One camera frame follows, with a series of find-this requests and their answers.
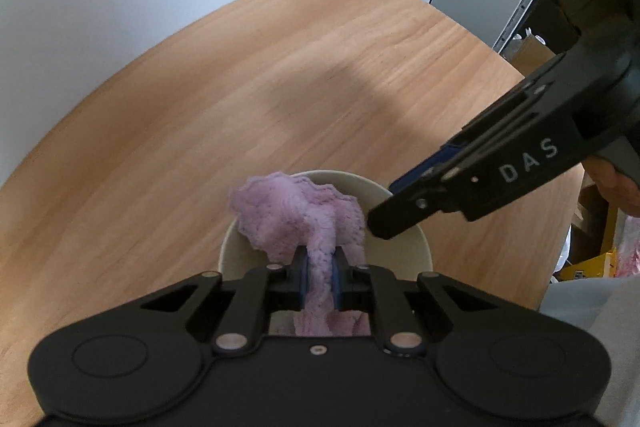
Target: robotic arm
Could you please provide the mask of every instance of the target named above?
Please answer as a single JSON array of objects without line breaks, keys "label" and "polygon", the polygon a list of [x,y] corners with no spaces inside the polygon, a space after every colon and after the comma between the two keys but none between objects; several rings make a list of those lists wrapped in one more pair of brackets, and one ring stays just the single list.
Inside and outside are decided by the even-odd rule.
[{"label": "robotic arm", "polygon": [[[368,226],[478,219],[598,154],[640,182],[640,0],[556,0],[581,32],[391,185]],[[44,338],[28,373],[41,427],[596,427],[610,375],[586,332],[436,273],[399,281],[334,255],[334,304],[370,337],[270,337],[298,311],[306,250],[223,281],[204,272]]]}]

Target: pink cloth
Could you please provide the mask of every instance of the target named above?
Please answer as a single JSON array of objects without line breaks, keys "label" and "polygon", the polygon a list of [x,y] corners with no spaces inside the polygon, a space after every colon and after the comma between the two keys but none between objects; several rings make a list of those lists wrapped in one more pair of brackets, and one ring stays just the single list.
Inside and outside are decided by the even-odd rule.
[{"label": "pink cloth", "polygon": [[272,263],[290,264],[296,247],[306,245],[308,291],[305,309],[294,316],[301,337],[368,335],[362,312],[334,310],[332,255],[340,246],[350,264],[363,264],[365,220],[358,200],[333,185],[282,172],[249,178],[231,197],[238,230]]}]

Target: human hand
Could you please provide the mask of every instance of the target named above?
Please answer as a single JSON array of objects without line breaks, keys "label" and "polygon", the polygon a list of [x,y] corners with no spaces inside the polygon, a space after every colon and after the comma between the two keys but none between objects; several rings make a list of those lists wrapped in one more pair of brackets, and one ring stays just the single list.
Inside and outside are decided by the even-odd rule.
[{"label": "human hand", "polygon": [[628,216],[640,217],[640,189],[608,161],[591,156],[582,162],[603,198]]}]

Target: silver screw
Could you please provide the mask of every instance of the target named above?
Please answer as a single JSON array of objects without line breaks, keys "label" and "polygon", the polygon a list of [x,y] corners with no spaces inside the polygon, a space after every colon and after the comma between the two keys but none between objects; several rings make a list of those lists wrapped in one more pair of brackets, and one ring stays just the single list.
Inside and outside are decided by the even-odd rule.
[{"label": "silver screw", "polygon": [[447,181],[452,179],[453,176],[455,176],[456,174],[458,174],[460,172],[460,167],[453,167],[449,172],[447,172],[443,177],[442,177],[442,181]]},{"label": "silver screw", "polygon": [[247,337],[240,333],[225,333],[216,338],[216,346],[227,351],[241,349],[246,346],[248,342]]},{"label": "silver screw", "polygon": [[327,348],[322,344],[317,344],[315,346],[311,346],[309,351],[312,355],[324,355],[327,352]]},{"label": "silver screw", "polygon": [[422,337],[413,331],[402,331],[391,337],[391,343],[400,349],[414,349],[422,344]]}]

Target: wood grain surface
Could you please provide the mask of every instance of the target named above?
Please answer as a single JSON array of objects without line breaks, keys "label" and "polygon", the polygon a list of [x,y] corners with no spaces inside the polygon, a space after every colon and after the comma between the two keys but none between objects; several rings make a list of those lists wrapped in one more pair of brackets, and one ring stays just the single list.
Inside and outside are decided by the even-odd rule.
[{"label": "wood grain surface", "polygon": [[[26,363],[44,335],[216,266],[248,176],[388,184],[520,78],[420,0],[239,0],[137,58],[0,190],[0,425],[40,417]],[[432,217],[436,270],[536,306],[580,179],[475,223]]]}]

